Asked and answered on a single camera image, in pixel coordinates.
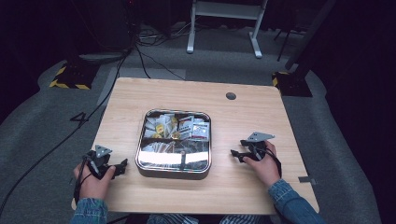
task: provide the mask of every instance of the metal stand leg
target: metal stand leg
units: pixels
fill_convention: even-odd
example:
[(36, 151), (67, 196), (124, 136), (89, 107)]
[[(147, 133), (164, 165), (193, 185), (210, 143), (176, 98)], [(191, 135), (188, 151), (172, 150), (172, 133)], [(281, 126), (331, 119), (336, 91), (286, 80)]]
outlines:
[(280, 56), (282, 56), (283, 49), (285, 48), (285, 45), (286, 45), (286, 43), (288, 42), (289, 35), (290, 35), (290, 31), (288, 31), (288, 33), (286, 34), (285, 40), (283, 41), (282, 48), (280, 49), (280, 52), (279, 52), (279, 56), (277, 56), (277, 61), (278, 61), (278, 62), (279, 62), (279, 60), (280, 60)]
[(189, 35), (189, 43), (187, 44), (187, 52), (194, 52), (194, 40), (195, 40), (195, 10), (196, 10), (196, 0), (192, 2), (191, 8), (191, 28)]
[(259, 32), (260, 25), (262, 24), (262, 16), (264, 15), (265, 6), (267, 5), (267, 0), (262, 1), (262, 9), (260, 10), (259, 16), (256, 20), (256, 25), (254, 27), (254, 32), (249, 32), (249, 38), (251, 46), (253, 47), (254, 54), (256, 58), (260, 59), (262, 57), (262, 51), (260, 50), (259, 43), (257, 43), (257, 33)]

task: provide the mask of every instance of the hand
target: hand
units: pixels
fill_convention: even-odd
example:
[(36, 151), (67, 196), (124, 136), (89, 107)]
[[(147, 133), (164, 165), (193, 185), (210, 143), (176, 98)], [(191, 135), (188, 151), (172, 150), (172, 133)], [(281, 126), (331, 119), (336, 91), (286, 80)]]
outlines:
[[(76, 179), (78, 179), (80, 167), (81, 164), (79, 164), (73, 171)], [(81, 181), (83, 181), (84, 178), (87, 178), (82, 182), (79, 198), (94, 198), (104, 200), (107, 195), (108, 185), (110, 184), (110, 180), (113, 177), (115, 171), (116, 167), (111, 166), (108, 168), (105, 176), (103, 176), (102, 179), (97, 179), (91, 174), (88, 166), (84, 164)]]
[[(265, 141), (265, 145), (276, 156), (275, 146), (268, 141)], [(261, 161), (254, 161), (249, 157), (244, 157), (243, 160), (254, 169), (260, 181), (267, 187), (271, 187), (280, 179), (276, 163), (270, 156), (266, 155)]]

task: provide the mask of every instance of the table hole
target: table hole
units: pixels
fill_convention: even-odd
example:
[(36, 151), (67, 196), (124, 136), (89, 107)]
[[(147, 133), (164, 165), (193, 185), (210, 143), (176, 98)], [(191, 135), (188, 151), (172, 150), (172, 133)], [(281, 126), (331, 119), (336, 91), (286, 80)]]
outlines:
[(227, 97), (227, 99), (229, 100), (234, 100), (236, 99), (236, 95), (233, 92), (227, 92), (227, 94), (225, 94), (225, 96)]

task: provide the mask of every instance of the cable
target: cable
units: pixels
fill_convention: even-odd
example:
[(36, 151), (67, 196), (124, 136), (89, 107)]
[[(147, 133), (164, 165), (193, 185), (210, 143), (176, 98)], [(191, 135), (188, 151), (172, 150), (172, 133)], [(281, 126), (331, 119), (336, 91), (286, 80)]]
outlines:
[(149, 76), (148, 72), (146, 71), (146, 66), (145, 66), (145, 63), (143, 62), (142, 52), (140, 52), (140, 49), (137, 47), (137, 45), (135, 45), (135, 46), (136, 46), (137, 52), (139, 53), (140, 62), (142, 63), (143, 70), (145, 71), (146, 76), (147, 76), (148, 78), (151, 78), (151, 77)]
[(82, 183), (84, 183), (84, 181), (85, 181), (88, 177), (90, 177), (91, 175), (92, 175), (92, 173), (90, 173), (90, 174), (88, 174), (87, 176), (85, 176), (85, 178), (82, 179), (82, 181), (81, 181), (81, 185), (82, 185)]
[(79, 201), (79, 193), (80, 193), (80, 191), (81, 191), (82, 182), (84, 182), (84, 180), (86, 179), (86, 178), (84, 178), (84, 179), (81, 181), (82, 173), (83, 173), (83, 171), (84, 171), (84, 167), (85, 167), (85, 163), (86, 163), (86, 162), (87, 162), (87, 157), (83, 157), (83, 158), (82, 158), (81, 166), (79, 167), (78, 177), (77, 177), (77, 181), (76, 181), (76, 185), (75, 185), (75, 190), (74, 190), (74, 193), (73, 193), (73, 198), (75, 199), (75, 203), (76, 203), (76, 204), (77, 204), (78, 201)]
[(58, 147), (60, 147), (64, 142), (66, 142), (74, 133), (76, 133), (76, 132), (78, 131), (78, 129), (81, 128), (81, 127), (85, 124), (85, 122), (87, 122), (87, 121), (92, 117), (92, 115), (100, 108), (100, 106), (106, 101), (107, 97), (108, 97), (108, 96), (110, 95), (110, 93), (113, 91), (113, 88), (114, 88), (114, 85), (115, 85), (115, 83), (116, 83), (117, 77), (120, 75), (120, 68), (121, 68), (123, 62), (125, 61), (126, 57), (131, 53), (131, 51), (132, 51), (132, 50), (129, 49), (129, 50), (128, 50), (128, 53), (125, 55), (125, 57), (122, 58), (122, 59), (120, 60), (120, 62), (118, 63), (118, 65), (117, 65), (117, 74), (115, 75), (113, 84), (112, 84), (112, 86), (111, 86), (111, 88), (110, 88), (110, 91), (107, 93), (105, 99), (103, 99), (103, 101), (91, 112), (91, 114), (90, 114), (86, 119), (84, 119), (84, 120), (77, 126), (77, 128), (76, 128), (75, 130), (73, 130), (69, 135), (66, 136), (66, 138), (64, 138), (64, 140), (62, 140), (58, 145), (56, 145), (53, 149), (51, 149), (51, 150), (50, 150), (49, 152), (47, 152), (43, 157), (41, 157), (35, 164), (33, 164), (33, 165), (32, 165), (32, 166), (31, 166), (31, 167), (30, 167), (30, 168), (29, 168), (18, 180), (17, 180), (17, 182), (14, 184), (14, 186), (12, 186), (11, 190), (8, 192), (6, 198), (3, 200), (3, 203), (2, 203), (2, 205), (1, 205), (1, 207), (0, 207), (0, 219), (1, 219), (1, 216), (2, 216), (2, 214), (3, 214), (4, 208), (6, 207), (6, 203), (7, 203), (7, 201), (8, 201), (8, 198), (11, 196), (11, 194), (12, 194), (12, 192), (15, 190), (15, 188), (21, 183), (21, 181), (22, 181), (27, 175), (29, 175), (29, 173), (30, 173), (33, 169), (35, 169), (35, 168), (37, 167), (37, 165), (38, 165), (40, 162), (42, 162), (44, 159), (46, 159), (46, 158), (48, 157), (49, 154), (51, 154), (53, 151), (55, 151), (55, 150), (56, 150)]
[[(195, 21), (198, 21), (198, 19), (200, 19), (201, 17), (202, 16), (197, 17), (195, 19)], [(183, 30), (185, 30), (187, 27), (189, 27), (190, 25), (191, 25), (191, 22), (188, 22), (183, 27), (173, 31), (173, 33), (170, 34), (170, 37), (166, 37), (165, 35), (162, 35), (162, 34), (157, 34), (151, 29), (143, 29), (141, 31), (141, 33), (139, 35), (137, 35), (136, 43), (139, 46), (143, 46), (143, 47), (159, 46), (168, 40), (175, 40), (175, 39), (182, 37), (183, 35), (189, 35), (190, 31), (188, 31), (186, 33), (181, 33), (181, 32)], [(154, 41), (151, 43), (142, 41), (142, 39), (146, 39), (146, 38), (154, 38)]]
[(175, 75), (176, 77), (179, 77), (180, 79), (182, 79), (182, 80), (184, 80), (184, 81), (186, 80), (186, 79), (184, 79), (183, 77), (180, 77), (178, 74), (176, 74), (176, 73), (172, 72), (171, 70), (169, 70), (165, 65), (163, 65), (163, 64), (161, 64), (161, 63), (155, 61), (152, 57), (148, 56), (147, 54), (142, 53), (142, 52), (140, 52), (140, 53), (143, 54), (144, 56), (150, 58), (150, 59), (151, 59), (152, 61), (154, 61), (155, 63), (159, 64), (159, 65), (162, 66), (164, 69), (166, 69), (166, 71), (172, 73), (172, 74)]

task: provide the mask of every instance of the dark curtain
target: dark curtain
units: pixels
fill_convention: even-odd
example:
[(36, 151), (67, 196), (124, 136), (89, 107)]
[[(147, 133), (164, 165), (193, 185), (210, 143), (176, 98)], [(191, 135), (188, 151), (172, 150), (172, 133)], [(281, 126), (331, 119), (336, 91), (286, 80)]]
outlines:
[(313, 62), (311, 70), (325, 85), (332, 115), (373, 186), (383, 223), (394, 223), (396, 204), (395, 10), (392, 1), (337, 1), (298, 59), (299, 66)]
[[(78, 53), (98, 50), (70, 1), (57, 1), (62, 14), (48, 8), (45, 1), (48, 0), (0, 0), (0, 124), (39, 91), (37, 80), (46, 69), (66, 59), (64, 43), (56, 29), (69, 35), (64, 38), (70, 39)], [(90, 25), (85, 4), (76, 1), (76, 6)], [(67, 27), (55, 24), (58, 18)]]

